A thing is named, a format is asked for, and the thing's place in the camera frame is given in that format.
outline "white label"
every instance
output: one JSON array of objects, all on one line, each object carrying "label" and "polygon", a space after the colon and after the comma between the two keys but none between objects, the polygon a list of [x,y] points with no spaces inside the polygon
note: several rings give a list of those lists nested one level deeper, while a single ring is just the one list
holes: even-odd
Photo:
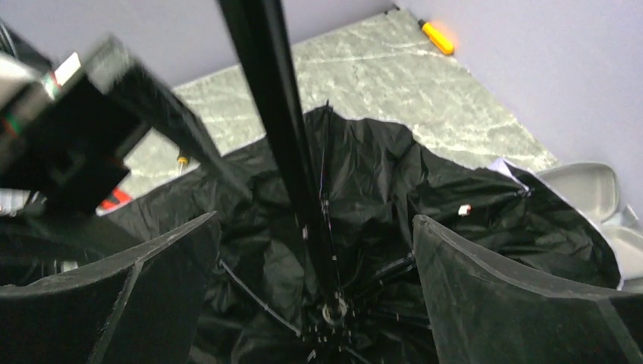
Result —
[{"label": "white label", "polygon": [[56,71],[54,71],[56,82],[58,82],[58,85],[62,87],[79,69],[80,58],[78,58],[78,54],[75,52],[62,62]]},{"label": "white label", "polygon": [[462,205],[458,209],[458,215],[467,216],[471,212],[471,205]]}]

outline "black umbrella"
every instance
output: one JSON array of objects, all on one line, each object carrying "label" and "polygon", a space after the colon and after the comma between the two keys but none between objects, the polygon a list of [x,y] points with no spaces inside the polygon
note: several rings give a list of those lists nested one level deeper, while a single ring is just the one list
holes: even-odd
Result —
[{"label": "black umbrella", "polygon": [[224,157],[252,200],[197,169],[107,216],[149,239],[219,212],[190,362],[437,362],[417,214],[542,271],[618,284],[600,234],[536,180],[459,166],[399,124],[329,105],[302,116],[279,1],[220,3],[267,134]]}]

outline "black fabric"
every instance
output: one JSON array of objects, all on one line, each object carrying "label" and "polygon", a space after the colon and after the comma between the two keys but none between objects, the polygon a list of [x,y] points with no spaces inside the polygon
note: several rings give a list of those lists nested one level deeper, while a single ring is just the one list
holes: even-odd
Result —
[{"label": "black fabric", "polygon": [[[4,225],[0,237],[0,246],[14,247],[2,249],[2,261],[55,256],[52,241],[5,235]],[[210,212],[93,264],[25,287],[0,287],[0,362],[185,362],[220,237],[217,215]],[[31,249],[21,249],[27,239]],[[58,259],[74,259],[74,250],[84,255],[71,245],[55,250],[67,253]]]},{"label": "black fabric", "polygon": [[426,216],[414,244],[440,362],[643,362],[640,293],[520,265]]},{"label": "black fabric", "polygon": [[[318,164],[325,112],[322,107],[305,115]],[[197,169],[105,216],[148,240],[203,212],[219,212],[221,264],[212,275],[190,362],[437,362],[412,254],[417,214],[542,271],[618,285],[607,243],[536,181],[525,178],[526,190],[496,172],[440,158],[400,124],[332,114],[331,133],[331,222],[349,300],[347,328],[334,336],[320,333],[314,271],[266,140],[225,157],[252,191],[251,202]],[[470,215],[459,216],[466,204]]]}]

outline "wall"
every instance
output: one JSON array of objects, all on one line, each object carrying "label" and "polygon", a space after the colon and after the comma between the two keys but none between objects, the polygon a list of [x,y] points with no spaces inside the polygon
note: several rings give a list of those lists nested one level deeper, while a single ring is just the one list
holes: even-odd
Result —
[{"label": "wall", "polygon": [[[282,0],[292,42],[392,8],[391,0]],[[56,59],[113,33],[172,85],[237,63],[216,0],[4,0],[0,17]]]},{"label": "wall", "polygon": [[643,2],[397,0],[556,157],[610,163],[643,214]]}]

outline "gray floor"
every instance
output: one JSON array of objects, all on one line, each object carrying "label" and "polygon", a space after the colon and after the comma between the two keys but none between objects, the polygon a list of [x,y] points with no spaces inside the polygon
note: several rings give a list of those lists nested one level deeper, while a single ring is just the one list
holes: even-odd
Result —
[{"label": "gray floor", "polygon": [[[444,57],[405,11],[392,11],[293,48],[304,109],[330,99],[348,118],[399,121],[443,157],[478,167],[497,157],[533,171],[555,158],[454,58]],[[243,74],[232,67],[177,89],[222,152],[259,138]],[[177,150],[151,133],[127,161],[124,190],[140,195],[176,175]]]}]

